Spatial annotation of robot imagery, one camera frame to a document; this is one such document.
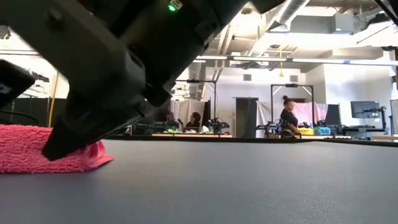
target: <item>exposed ceiling pipe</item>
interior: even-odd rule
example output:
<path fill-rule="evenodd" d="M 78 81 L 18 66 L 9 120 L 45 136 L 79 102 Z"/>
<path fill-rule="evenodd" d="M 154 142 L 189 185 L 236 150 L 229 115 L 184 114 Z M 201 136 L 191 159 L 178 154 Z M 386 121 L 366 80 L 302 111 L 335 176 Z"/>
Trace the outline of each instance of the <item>exposed ceiling pipe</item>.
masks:
<path fill-rule="evenodd" d="M 296 17 L 300 8 L 305 7 L 310 0 L 287 0 L 284 5 L 279 9 L 276 15 L 268 23 L 266 32 L 281 25 L 292 22 Z M 262 35 L 260 39 L 254 44 L 248 56 L 260 57 L 273 43 L 269 40 L 267 33 Z"/>

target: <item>person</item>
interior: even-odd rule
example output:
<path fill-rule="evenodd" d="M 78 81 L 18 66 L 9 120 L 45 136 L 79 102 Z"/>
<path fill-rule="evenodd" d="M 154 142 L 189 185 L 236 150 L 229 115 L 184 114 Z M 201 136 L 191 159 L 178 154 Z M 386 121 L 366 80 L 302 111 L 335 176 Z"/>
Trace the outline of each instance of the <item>person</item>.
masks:
<path fill-rule="evenodd" d="M 182 125 L 182 129 L 183 130 L 195 130 L 196 132 L 200 131 L 200 120 L 201 120 L 201 116 L 198 112 L 193 112 L 191 114 L 190 120 L 187 123 L 187 125 L 183 125 L 182 121 L 180 119 L 178 119 L 178 121 L 180 122 L 180 124 Z"/>
<path fill-rule="evenodd" d="M 297 126 L 299 125 L 298 119 L 293 114 L 294 102 L 287 96 L 283 97 L 284 99 L 284 109 L 280 114 L 280 119 L 287 123 L 287 127 L 294 134 L 300 134 Z"/>

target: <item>workstation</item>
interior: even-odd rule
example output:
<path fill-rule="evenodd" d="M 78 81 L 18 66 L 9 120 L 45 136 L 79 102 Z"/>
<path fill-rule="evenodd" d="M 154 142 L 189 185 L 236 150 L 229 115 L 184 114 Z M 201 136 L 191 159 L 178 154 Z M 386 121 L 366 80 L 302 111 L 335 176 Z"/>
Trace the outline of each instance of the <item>workstation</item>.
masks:
<path fill-rule="evenodd" d="M 1 224 L 397 223 L 395 4 L 5 1 Z"/>

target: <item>robot arm setup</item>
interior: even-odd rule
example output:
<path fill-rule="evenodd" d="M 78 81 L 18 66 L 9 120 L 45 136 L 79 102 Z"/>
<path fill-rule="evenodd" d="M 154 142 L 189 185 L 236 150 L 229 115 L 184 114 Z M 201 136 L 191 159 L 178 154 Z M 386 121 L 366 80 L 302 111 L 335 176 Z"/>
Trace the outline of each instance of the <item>robot arm setup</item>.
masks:
<path fill-rule="evenodd" d="M 0 21 L 68 80 L 43 150 L 65 157 L 153 112 L 249 0 L 3 0 Z M 252 0 L 260 13 L 283 0 Z"/>

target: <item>pink towel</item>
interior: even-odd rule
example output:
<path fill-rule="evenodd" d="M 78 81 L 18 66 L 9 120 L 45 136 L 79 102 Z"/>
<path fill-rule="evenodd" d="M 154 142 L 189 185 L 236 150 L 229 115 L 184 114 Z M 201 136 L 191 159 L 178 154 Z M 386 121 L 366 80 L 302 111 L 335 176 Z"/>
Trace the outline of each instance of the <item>pink towel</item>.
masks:
<path fill-rule="evenodd" d="M 70 173 L 98 168 L 112 161 L 105 147 L 98 141 L 69 156 L 50 162 L 42 149 L 51 128 L 35 126 L 0 125 L 0 173 Z"/>

